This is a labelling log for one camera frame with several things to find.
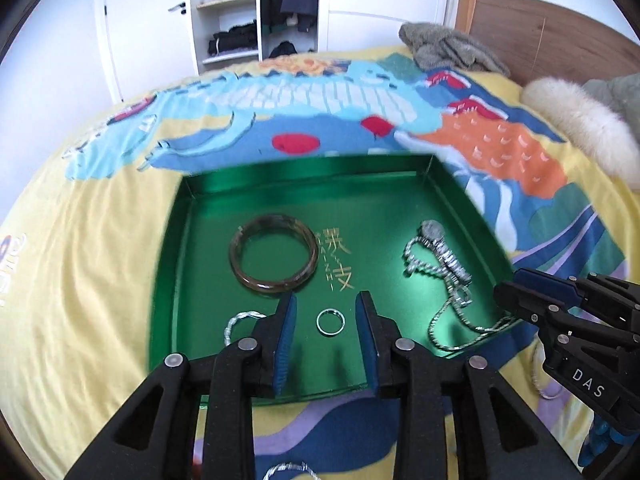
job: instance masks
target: silver ring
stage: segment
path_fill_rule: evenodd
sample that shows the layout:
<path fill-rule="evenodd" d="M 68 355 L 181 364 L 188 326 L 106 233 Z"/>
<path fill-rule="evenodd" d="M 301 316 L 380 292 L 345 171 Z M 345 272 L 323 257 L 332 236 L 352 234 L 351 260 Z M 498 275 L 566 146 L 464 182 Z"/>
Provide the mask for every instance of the silver ring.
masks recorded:
<path fill-rule="evenodd" d="M 322 327 L 320 326 L 320 318 L 324 316 L 324 314 L 333 314 L 334 316 L 337 316 L 340 318 L 340 322 L 342 323 L 342 325 L 336 332 L 327 332 L 326 330 L 322 330 Z M 342 332 L 342 330 L 344 330 L 344 325 L 345 325 L 344 316 L 339 310 L 336 310 L 334 308 L 326 308 L 320 314 L 318 314 L 318 317 L 316 317 L 316 326 L 318 327 L 318 330 L 320 331 L 320 333 L 325 337 L 333 337 L 338 335 L 340 332 Z"/>

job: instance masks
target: screw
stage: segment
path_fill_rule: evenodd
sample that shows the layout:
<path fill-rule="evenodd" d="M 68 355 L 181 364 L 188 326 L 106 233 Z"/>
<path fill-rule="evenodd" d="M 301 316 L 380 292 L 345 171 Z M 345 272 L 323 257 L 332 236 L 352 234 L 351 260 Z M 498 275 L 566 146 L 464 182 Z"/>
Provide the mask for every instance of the screw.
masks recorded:
<path fill-rule="evenodd" d="M 238 341 L 238 348 L 241 350 L 254 350 L 258 346 L 258 342 L 253 337 L 245 337 Z"/>
<path fill-rule="evenodd" d="M 175 368 L 180 366 L 184 361 L 184 358 L 181 354 L 169 354 L 164 358 L 164 364 L 166 364 L 169 368 Z"/>
<path fill-rule="evenodd" d="M 413 350 L 415 348 L 415 342 L 411 339 L 401 337 L 400 339 L 396 339 L 396 348 L 399 350 Z"/>
<path fill-rule="evenodd" d="M 469 358 L 469 365 L 476 370 L 484 370 L 487 367 L 487 362 L 481 355 L 473 355 Z"/>

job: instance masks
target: silver jewelry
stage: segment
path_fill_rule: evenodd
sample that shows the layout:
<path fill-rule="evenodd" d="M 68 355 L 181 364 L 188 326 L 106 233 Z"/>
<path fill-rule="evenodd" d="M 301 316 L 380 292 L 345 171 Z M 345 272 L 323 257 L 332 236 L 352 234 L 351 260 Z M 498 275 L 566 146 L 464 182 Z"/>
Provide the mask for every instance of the silver jewelry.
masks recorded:
<path fill-rule="evenodd" d="M 430 274 L 431 276 L 435 276 L 436 278 L 444 277 L 444 272 L 441 267 L 437 267 L 435 265 L 424 262 L 420 258 L 417 258 L 412 254 L 411 247 L 414 244 L 420 244 L 424 247 L 430 248 L 430 242 L 424 237 L 414 236 L 413 238 L 411 238 L 411 240 L 409 240 L 409 243 L 404 247 L 404 252 L 402 253 L 404 264 L 406 266 L 405 272 L 407 273 L 407 275 L 411 276 L 414 272 L 417 271 L 423 274 Z"/>
<path fill-rule="evenodd" d="M 333 314 L 334 316 L 340 318 L 340 328 L 336 332 L 327 332 L 326 330 L 322 329 L 322 327 L 320 326 L 320 318 L 324 316 L 324 314 Z M 325 337 L 334 337 L 338 335 L 340 332 L 342 332 L 342 330 L 344 330 L 344 325 L 344 316 L 339 310 L 336 310 L 335 308 L 326 308 L 320 314 L 318 314 L 318 317 L 316 317 L 316 326 L 318 327 L 320 333 Z"/>
<path fill-rule="evenodd" d="M 245 317 L 252 317 L 254 319 L 261 319 L 266 317 L 264 314 L 260 314 L 260 312 L 256 312 L 255 310 L 250 310 L 249 312 L 239 312 L 235 316 L 233 316 L 229 322 L 226 324 L 225 328 L 225 346 L 229 346 L 231 344 L 231 331 L 233 330 L 234 325 L 244 319 Z"/>
<path fill-rule="evenodd" d="M 547 395 L 545 391 L 542 389 L 542 386 L 540 386 L 540 382 L 538 381 L 538 372 L 536 371 L 538 369 L 538 364 L 536 363 L 536 356 L 538 355 L 538 350 L 540 349 L 541 346 L 542 346 L 542 341 L 540 341 L 538 336 L 536 336 L 536 345 L 534 346 L 533 352 L 531 353 L 531 384 L 533 384 L 533 387 L 538 391 L 538 395 L 540 397 L 542 397 L 545 400 L 554 400 L 562 395 L 562 393 L 564 392 L 564 386 L 562 386 L 562 384 L 559 384 L 558 392 L 554 393 L 553 395 Z"/>
<path fill-rule="evenodd" d="M 286 462 L 282 464 L 278 464 L 269 469 L 262 480 L 269 480 L 273 475 L 275 475 L 279 471 L 300 471 L 308 474 L 314 480 L 320 480 L 320 477 L 313 472 L 313 470 L 304 462 L 302 464 L 294 464 L 292 462 Z"/>
<path fill-rule="evenodd" d="M 440 266 L 435 266 L 416 258 L 411 252 L 412 245 L 416 243 L 430 250 Z M 418 236 L 409 240 L 409 243 L 404 247 L 402 259 L 404 259 L 404 271 L 408 276 L 411 276 L 417 271 L 435 278 L 440 278 L 444 281 L 447 289 L 447 301 L 445 301 L 439 311 L 433 316 L 427 328 L 427 336 L 436 348 L 447 352 L 457 352 L 475 345 L 479 341 L 482 341 L 482 339 L 499 332 L 512 323 L 513 318 L 511 316 L 503 316 L 492 327 L 486 328 L 474 325 L 465 317 L 462 309 L 469 306 L 473 301 L 471 291 L 469 291 L 467 286 L 471 283 L 472 277 L 471 274 L 466 272 L 453 251 L 446 245 L 444 241 L 444 227 L 442 227 L 439 222 L 435 220 L 422 222 L 418 229 Z M 436 323 L 444 311 L 450 306 L 453 307 L 454 313 L 460 322 L 468 329 L 478 333 L 478 337 L 460 346 L 449 346 L 438 341 L 435 335 Z"/>
<path fill-rule="evenodd" d="M 418 231 L 431 243 L 431 250 L 436 255 L 441 266 L 447 267 L 461 282 L 467 285 L 471 283 L 471 274 L 466 272 L 456 255 L 444 241 L 444 227 L 442 224 L 435 220 L 427 220 L 420 224 Z"/>

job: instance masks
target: door handle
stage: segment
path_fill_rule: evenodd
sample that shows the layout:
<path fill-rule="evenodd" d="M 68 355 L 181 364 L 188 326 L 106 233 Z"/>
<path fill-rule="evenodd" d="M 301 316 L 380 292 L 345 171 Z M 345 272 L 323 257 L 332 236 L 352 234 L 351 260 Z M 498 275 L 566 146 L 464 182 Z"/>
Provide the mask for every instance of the door handle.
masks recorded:
<path fill-rule="evenodd" d="M 182 2 L 181 4 L 174 5 L 170 9 L 167 9 L 169 12 L 174 12 L 174 10 L 184 9 L 187 6 L 186 2 Z"/>

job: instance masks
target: white fur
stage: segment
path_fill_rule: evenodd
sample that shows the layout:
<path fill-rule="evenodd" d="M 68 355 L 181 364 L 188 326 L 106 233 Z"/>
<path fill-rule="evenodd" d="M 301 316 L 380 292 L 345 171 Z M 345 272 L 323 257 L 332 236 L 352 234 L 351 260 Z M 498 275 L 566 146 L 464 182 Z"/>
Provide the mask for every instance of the white fur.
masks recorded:
<path fill-rule="evenodd" d="M 520 100 L 593 157 L 605 173 L 640 192 L 640 146 L 619 115 L 577 84 L 552 77 L 529 83 Z"/>

